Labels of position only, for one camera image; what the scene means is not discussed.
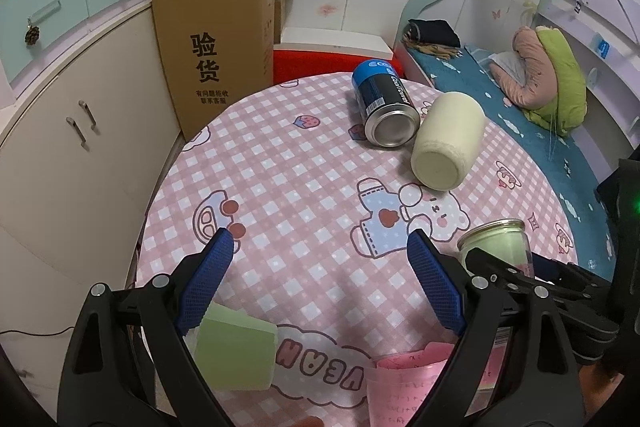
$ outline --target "black cable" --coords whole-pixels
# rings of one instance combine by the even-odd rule
[[[56,337],[58,335],[62,335],[62,333],[66,333],[68,330],[72,330],[73,328],[73,326],[69,326],[68,328],[59,331],[58,333],[27,333],[27,331],[20,330],[5,330],[0,331],[0,335],[4,335],[5,333],[20,333],[22,335],[29,335],[30,337]]]

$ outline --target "tablecloth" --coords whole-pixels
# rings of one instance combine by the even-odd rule
[[[405,82],[422,115],[438,92]],[[179,155],[151,205],[142,285],[201,251],[218,227],[234,259],[215,301],[278,325],[273,385],[216,392],[236,425],[279,426],[311,414],[368,424],[363,368],[429,341],[454,342],[404,253],[425,230],[443,252],[465,230],[518,217],[532,250],[576,260],[544,174],[500,127],[459,188],[432,192],[410,168],[412,144],[379,150],[363,136],[349,73],[302,78],[229,107]]]

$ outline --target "cream colored jar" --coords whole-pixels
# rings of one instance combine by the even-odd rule
[[[469,230],[458,241],[458,260],[466,269],[466,254],[481,248],[505,263],[509,263],[533,277],[533,259],[524,222],[519,219],[500,219]]]
[[[411,168],[434,190],[458,187],[478,158],[486,118],[463,92],[444,92],[433,102],[415,137]]]

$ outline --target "blue bed sheet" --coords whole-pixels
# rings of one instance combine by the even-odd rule
[[[436,89],[472,96],[485,115],[529,153],[564,206],[578,263],[611,280],[615,258],[606,214],[593,193],[598,182],[574,140],[551,135],[530,123],[517,107],[508,107],[510,102],[487,73],[488,68],[485,71],[482,67],[488,61],[489,52],[466,46],[458,57],[448,62],[416,50],[409,52],[431,77]]]

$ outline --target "pine cone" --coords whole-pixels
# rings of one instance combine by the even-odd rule
[[[30,26],[27,32],[24,35],[24,42],[26,42],[27,46],[33,46],[38,39],[40,38],[40,28],[37,26]]]

